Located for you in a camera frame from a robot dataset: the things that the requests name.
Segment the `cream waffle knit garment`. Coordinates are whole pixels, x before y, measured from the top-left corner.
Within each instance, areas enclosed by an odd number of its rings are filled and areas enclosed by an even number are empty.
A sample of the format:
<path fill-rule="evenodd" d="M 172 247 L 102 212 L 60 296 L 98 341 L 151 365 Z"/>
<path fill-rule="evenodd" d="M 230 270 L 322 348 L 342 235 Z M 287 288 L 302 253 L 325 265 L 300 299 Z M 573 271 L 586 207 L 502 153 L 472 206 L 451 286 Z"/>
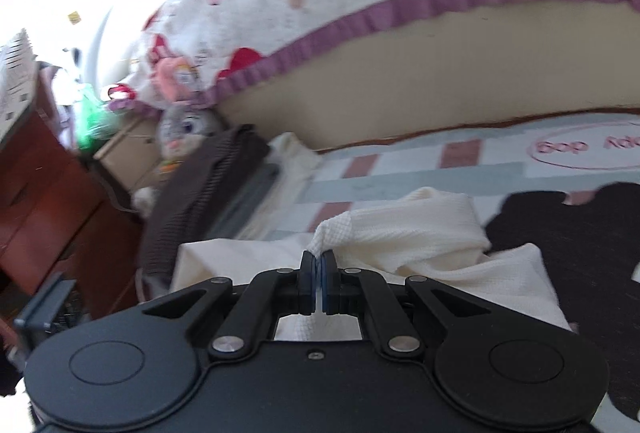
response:
<path fill-rule="evenodd" d="M 413 275 L 432 278 L 476 297 L 563 329 L 540 250 L 526 243 L 491 253 L 470 197 L 421 188 L 377 208 L 346 211 L 312 234 L 274 241 L 213 239 L 181 245 L 170 289 L 212 277 L 249 283 L 262 271 L 296 268 L 306 252 L 331 250 L 341 268 L 381 274 L 389 283 Z"/>

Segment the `red wooden dresser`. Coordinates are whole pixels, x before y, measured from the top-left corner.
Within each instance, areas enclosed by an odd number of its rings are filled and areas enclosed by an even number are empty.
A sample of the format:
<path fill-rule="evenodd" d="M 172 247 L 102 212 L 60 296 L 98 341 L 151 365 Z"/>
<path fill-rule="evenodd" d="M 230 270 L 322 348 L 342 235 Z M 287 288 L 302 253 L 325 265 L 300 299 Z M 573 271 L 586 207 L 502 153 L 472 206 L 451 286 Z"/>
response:
<path fill-rule="evenodd" d="M 35 76 L 35 102 L 1 148 L 1 336 L 53 274 L 76 280 L 93 318 L 137 304 L 140 219 L 116 208 L 99 176 L 51 130 L 53 104 Z"/>

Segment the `folded grey garment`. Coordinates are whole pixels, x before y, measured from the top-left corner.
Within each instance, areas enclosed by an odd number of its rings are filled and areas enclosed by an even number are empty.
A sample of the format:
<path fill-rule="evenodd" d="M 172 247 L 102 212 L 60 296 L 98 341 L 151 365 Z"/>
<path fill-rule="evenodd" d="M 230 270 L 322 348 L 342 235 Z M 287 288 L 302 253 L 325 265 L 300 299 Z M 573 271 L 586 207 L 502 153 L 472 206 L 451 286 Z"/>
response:
<path fill-rule="evenodd" d="M 279 176 L 278 164 L 265 162 L 258 167 L 252 177 L 231 198 L 203 237 L 232 239 L 239 234 L 257 210 L 258 205 L 267 197 Z"/>

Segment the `folded cream garment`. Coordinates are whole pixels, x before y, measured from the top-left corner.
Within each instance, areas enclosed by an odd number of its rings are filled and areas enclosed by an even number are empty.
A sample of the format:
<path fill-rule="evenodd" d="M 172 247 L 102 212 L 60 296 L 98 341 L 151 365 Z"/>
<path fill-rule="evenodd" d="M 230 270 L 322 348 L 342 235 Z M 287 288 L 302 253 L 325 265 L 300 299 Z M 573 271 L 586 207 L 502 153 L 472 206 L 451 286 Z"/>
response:
<path fill-rule="evenodd" d="M 280 167 L 279 187 L 296 198 L 322 163 L 322 156 L 309 149 L 293 132 L 270 140 L 271 159 Z"/>

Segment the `folded dark brown sweater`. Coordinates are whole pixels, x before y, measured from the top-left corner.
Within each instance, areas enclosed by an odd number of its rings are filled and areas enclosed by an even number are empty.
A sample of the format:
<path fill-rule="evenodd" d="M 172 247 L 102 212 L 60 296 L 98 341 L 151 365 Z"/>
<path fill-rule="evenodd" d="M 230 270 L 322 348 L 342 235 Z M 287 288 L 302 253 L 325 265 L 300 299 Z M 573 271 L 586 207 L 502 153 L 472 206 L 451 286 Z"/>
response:
<path fill-rule="evenodd" d="M 142 274 L 171 283 L 180 245 L 200 237 L 270 153 L 250 124 L 207 137 L 171 175 L 146 220 Z"/>

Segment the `beige bedside cabinet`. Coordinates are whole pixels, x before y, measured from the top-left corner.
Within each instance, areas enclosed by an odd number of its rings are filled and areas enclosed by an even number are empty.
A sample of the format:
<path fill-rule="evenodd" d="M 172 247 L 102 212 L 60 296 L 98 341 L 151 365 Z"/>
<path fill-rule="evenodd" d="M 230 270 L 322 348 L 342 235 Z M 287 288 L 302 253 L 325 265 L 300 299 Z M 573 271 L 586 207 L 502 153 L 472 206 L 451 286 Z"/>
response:
<path fill-rule="evenodd" d="M 156 130 L 157 119 L 127 119 L 93 158 L 128 192 L 151 185 L 162 159 Z"/>

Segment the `green plastic bag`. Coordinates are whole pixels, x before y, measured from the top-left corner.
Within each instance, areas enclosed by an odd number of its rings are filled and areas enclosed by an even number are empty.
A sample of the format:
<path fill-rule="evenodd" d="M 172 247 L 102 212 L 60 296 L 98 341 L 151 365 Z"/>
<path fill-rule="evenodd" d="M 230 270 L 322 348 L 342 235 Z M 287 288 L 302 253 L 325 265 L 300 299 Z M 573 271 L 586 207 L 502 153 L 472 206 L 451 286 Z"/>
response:
<path fill-rule="evenodd" d="M 81 152 L 95 153 L 119 131 L 120 118 L 96 96 L 92 85 L 82 84 L 80 93 L 74 104 L 76 144 Z"/>

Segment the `grey bunny plush toy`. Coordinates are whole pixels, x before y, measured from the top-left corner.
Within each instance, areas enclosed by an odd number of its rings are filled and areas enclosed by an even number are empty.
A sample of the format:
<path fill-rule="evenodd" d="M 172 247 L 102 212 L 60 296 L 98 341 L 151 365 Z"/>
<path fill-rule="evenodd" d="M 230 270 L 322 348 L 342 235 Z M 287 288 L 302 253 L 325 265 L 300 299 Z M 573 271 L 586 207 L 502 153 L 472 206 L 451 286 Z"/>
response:
<path fill-rule="evenodd" d="M 186 102 L 176 102 L 164 111 L 157 125 L 156 143 L 160 148 L 160 164 L 153 182 L 141 187 L 131 197 L 132 206 L 142 219 L 147 219 L 168 180 L 204 140 L 224 131 L 218 116 L 208 109 L 196 109 Z"/>

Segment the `geometric pattern white bag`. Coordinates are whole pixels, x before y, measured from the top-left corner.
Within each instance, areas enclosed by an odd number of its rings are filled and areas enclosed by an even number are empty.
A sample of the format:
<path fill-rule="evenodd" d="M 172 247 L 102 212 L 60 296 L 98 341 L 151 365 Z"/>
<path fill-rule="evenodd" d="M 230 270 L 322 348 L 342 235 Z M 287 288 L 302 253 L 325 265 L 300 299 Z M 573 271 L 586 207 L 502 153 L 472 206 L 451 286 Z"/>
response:
<path fill-rule="evenodd" d="M 1 49 L 1 145 L 35 99 L 37 61 L 25 30 Z"/>

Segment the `pink plush doll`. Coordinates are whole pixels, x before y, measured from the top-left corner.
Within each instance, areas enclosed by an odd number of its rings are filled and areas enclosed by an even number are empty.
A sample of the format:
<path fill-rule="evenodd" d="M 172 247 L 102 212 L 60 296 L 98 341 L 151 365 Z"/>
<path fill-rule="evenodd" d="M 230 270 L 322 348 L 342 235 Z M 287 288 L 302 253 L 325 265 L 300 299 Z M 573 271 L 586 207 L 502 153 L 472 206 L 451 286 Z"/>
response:
<path fill-rule="evenodd" d="M 186 57 L 166 57 L 155 63 L 152 84 L 169 104 L 194 101 L 201 92 L 198 69 Z"/>

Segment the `beige bed base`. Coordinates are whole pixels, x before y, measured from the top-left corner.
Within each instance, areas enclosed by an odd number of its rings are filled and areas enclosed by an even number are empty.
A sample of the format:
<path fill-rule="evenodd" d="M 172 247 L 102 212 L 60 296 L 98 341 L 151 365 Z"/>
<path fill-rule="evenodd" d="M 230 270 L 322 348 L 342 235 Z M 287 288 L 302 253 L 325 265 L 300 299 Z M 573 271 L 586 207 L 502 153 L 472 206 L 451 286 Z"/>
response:
<path fill-rule="evenodd" d="M 482 7 L 358 38 L 224 101 L 234 124 L 314 149 L 639 104 L 626 4 Z"/>

